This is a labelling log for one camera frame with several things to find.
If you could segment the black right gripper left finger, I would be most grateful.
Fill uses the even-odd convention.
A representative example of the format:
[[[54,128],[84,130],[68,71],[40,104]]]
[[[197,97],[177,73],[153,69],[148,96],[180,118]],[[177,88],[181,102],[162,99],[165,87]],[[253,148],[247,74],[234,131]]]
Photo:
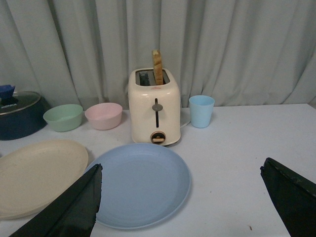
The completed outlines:
[[[101,201],[102,166],[92,166],[12,237],[89,237]]]

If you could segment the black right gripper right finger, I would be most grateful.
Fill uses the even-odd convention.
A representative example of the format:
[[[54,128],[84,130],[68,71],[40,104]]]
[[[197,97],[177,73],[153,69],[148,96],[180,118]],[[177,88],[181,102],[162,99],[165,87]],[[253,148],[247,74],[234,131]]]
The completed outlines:
[[[316,184],[267,158],[261,177],[272,203],[292,237],[316,235]]]

